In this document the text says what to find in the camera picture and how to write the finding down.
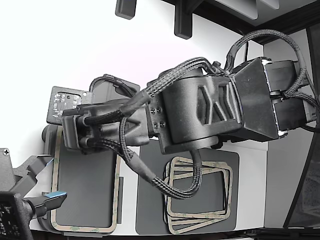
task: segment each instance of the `gray tray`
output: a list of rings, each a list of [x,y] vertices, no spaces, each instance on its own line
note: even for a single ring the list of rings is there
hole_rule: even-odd
[[[232,231],[237,222],[238,181],[239,181],[239,155],[236,152],[201,149],[202,161],[226,162],[233,170],[231,213],[226,220],[208,225],[183,234],[205,234]],[[191,158],[189,152],[162,155],[157,140],[151,140],[142,146],[140,157],[145,164],[158,176],[163,176],[167,162],[174,157]],[[191,185],[191,178],[177,180],[174,186],[187,189]],[[185,200],[172,200],[172,210],[181,213],[205,213],[221,210],[223,205],[223,180],[220,173],[204,175],[198,193]],[[164,223],[164,198],[155,187],[151,186],[141,177],[138,179],[138,196],[136,209],[135,230],[139,235],[170,235],[168,226]]]

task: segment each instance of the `white wall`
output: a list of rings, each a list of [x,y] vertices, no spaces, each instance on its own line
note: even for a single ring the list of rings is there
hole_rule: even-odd
[[[115,16],[115,7],[116,0],[0,1],[0,146],[14,167],[43,152],[52,86],[86,90],[108,73],[145,87],[192,57],[224,64],[240,37],[199,16],[191,39],[176,37],[174,6],[160,0],[138,0],[132,20]],[[250,43],[249,57],[261,55]]]
[[[290,35],[299,45],[312,78],[311,59],[306,30]],[[273,61],[297,60],[291,47],[282,40],[264,45],[264,56]],[[312,94],[309,86],[303,91]],[[267,153],[267,180],[264,226],[282,228],[303,171],[313,134],[301,128],[283,139],[270,141]]]

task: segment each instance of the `white table surface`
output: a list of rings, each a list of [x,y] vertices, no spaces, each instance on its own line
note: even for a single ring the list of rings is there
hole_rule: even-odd
[[[139,147],[132,147],[139,153]],[[264,226],[266,177],[267,177],[267,143],[246,141],[224,144],[222,150],[239,154],[238,205],[236,227],[234,230],[261,228]],[[42,192],[51,191],[52,164],[48,165],[37,176],[38,183],[27,194],[27,197],[40,196]],[[112,235],[137,235],[136,208],[138,175],[124,161],[120,165],[120,176],[124,177],[122,224],[118,224]],[[36,219],[30,223],[32,230],[44,229]]]

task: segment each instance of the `black bracket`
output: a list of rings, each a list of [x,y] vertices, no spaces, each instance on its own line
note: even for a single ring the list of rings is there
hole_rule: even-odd
[[[124,19],[132,19],[136,14],[137,0],[117,0],[115,15]]]
[[[175,4],[174,35],[192,37],[193,12],[204,0],[177,0]]]

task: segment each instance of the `dark gray mat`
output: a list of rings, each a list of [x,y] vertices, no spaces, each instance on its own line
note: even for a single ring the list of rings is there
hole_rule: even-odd
[[[237,222],[238,205],[238,177],[239,155],[236,152],[201,149],[202,161],[226,162],[233,170],[233,185],[231,196],[231,214],[226,220],[208,225],[184,234],[205,234],[232,231]],[[158,176],[162,177],[167,162],[174,157],[191,158],[189,152],[162,155],[157,140],[151,140],[146,146],[142,146],[140,157],[145,164]],[[187,189],[191,185],[191,178],[174,181],[174,186]],[[135,230],[139,235],[170,235],[167,224],[164,223],[163,195],[155,187],[139,177],[138,196],[136,208]],[[204,175],[201,188],[198,193],[185,200],[172,200],[172,210],[182,213],[204,213],[221,210],[223,205],[223,180],[221,173]]]
[[[112,224],[116,157],[112,151],[84,155],[60,148],[58,190],[68,196],[56,210],[64,226],[108,228]]]

